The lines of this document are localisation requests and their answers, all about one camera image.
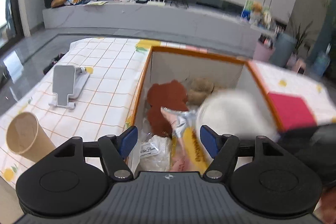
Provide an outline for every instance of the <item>red mat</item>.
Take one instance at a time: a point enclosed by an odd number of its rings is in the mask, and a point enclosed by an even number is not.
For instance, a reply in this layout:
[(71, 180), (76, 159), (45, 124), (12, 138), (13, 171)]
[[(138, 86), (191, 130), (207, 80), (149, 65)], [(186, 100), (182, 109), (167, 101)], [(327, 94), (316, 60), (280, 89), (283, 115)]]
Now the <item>red mat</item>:
[(316, 126), (314, 116), (300, 97), (268, 93), (285, 130)]

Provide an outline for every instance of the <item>gray phone holder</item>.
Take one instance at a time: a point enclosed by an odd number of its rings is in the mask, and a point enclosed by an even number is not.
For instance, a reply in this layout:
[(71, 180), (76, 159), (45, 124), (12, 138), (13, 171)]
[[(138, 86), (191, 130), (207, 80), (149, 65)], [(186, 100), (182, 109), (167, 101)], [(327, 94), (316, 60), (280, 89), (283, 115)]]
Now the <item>gray phone holder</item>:
[(52, 92), (56, 97), (49, 105), (74, 109), (76, 104), (69, 102), (69, 99), (76, 99), (79, 96), (89, 76), (85, 68), (56, 65), (52, 78)]

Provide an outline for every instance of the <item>brown paper cup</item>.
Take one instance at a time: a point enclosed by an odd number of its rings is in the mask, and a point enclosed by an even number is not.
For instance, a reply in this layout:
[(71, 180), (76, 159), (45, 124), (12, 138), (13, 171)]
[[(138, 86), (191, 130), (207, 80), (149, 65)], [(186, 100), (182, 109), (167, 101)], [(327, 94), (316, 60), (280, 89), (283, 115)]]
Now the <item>brown paper cup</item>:
[(55, 149), (36, 116), (30, 112), (20, 113), (12, 120), (7, 129), (6, 143), (11, 152), (33, 162), (38, 162)]

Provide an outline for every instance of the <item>gray trash can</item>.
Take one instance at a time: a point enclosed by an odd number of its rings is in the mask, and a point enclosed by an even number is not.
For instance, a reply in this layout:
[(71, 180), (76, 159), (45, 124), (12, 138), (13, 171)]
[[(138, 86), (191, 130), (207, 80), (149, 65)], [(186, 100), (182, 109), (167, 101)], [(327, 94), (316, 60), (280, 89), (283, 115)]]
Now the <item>gray trash can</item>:
[(296, 39), (288, 34), (280, 33), (275, 43), (275, 51), (268, 60), (269, 63), (283, 68), (286, 66), (296, 45)]

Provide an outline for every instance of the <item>storage box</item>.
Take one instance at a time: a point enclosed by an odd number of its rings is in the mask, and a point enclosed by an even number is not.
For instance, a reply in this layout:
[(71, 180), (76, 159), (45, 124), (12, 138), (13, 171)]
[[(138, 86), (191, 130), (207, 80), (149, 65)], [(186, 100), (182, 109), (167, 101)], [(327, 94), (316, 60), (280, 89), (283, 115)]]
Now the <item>storage box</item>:
[[(134, 101), (131, 124), (140, 133), (146, 117), (147, 92), (155, 84), (177, 80), (187, 87), (188, 80), (195, 77), (208, 78), (222, 87), (244, 90), (252, 95), (257, 106), (272, 128), (281, 129), (281, 123), (266, 91), (248, 61), (212, 53), (194, 52), (179, 48), (152, 47), (142, 73)], [(131, 152), (128, 165), (136, 171), (140, 157), (140, 141)]]

